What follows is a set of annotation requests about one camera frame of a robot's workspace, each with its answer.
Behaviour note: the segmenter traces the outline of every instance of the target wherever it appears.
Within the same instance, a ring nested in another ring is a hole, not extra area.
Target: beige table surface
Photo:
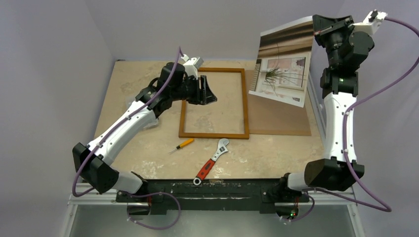
[[[126,101],[158,77],[167,61],[115,63],[95,137],[103,133],[126,111]],[[203,67],[252,70],[254,61],[210,61]],[[307,162],[321,158],[323,145],[311,102],[305,107],[312,136],[251,134],[249,140],[232,140],[207,178],[278,178],[287,172],[304,170]],[[139,132],[119,153],[113,167],[134,171],[146,179],[193,179],[214,154],[218,140],[195,139],[184,149],[168,152],[185,139],[178,138],[181,102],[161,116],[159,126]]]

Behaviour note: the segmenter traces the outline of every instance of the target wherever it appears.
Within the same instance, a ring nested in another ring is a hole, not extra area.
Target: white wall
[[[372,9],[419,28],[417,0],[346,0],[338,15],[362,21]],[[373,37],[375,48],[361,65],[359,97],[383,88],[401,76],[419,56],[419,39],[409,29],[384,22]],[[315,84],[327,66],[323,49],[313,54]],[[383,213],[359,206],[367,236],[417,236],[419,226],[419,68],[400,84],[355,110],[355,148],[366,173],[362,181],[393,207]],[[373,201],[358,186],[360,200]]]
[[[0,236],[57,236],[113,58],[83,0],[0,1]]]
[[[86,0],[112,55],[170,60],[180,45],[208,59],[255,59],[259,34],[344,0]]]

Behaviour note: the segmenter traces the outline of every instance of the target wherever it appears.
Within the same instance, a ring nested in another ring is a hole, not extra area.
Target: wooden picture frame
[[[244,133],[195,133],[185,132],[186,122],[186,101],[182,101],[182,108],[180,111],[179,124],[179,138],[228,138],[228,139],[249,139],[249,116],[248,116],[248,98],[246,90],[245,69],[243,68],[199,68],[198,72],[211,73],[240,73],[242,83],[242,98],[243,98],[243,119],[244,119]]]

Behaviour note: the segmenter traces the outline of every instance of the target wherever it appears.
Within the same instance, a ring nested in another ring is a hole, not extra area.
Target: yellow screwdriver
[[[188,139],[188,140],[182,142],[182,144],[180,144],[179,146],[177,146],[173,151],[170,151],[169,154],[172,154],[173,152],[179,150],[180,148],[183,148],[183,147],[191,144],[193,141],[194,141],[194,139],[191,138],[191,139]]]

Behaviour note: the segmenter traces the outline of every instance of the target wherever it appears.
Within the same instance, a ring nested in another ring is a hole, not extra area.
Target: adjustable wrench
[[[228,143],[229,143],[229,141],[228,141],[227,138],[222,138],[218,141],[217,151],[215,152],[214,156],[212,156],[212,158],[209,159],[207,161],[207,163],[205,163],[204,167],[202,167],[202,169],[197,174],[196,178],[194,179],[194,184],[195,185],[200,185],[202,183],[202,181],[208,175],[208,173],[210,172],[211,168],[214,166],[215,162],[220,157],[220,155],[222,155],[222,154],[224,154],[228,151],[227,150],[227,144]]]

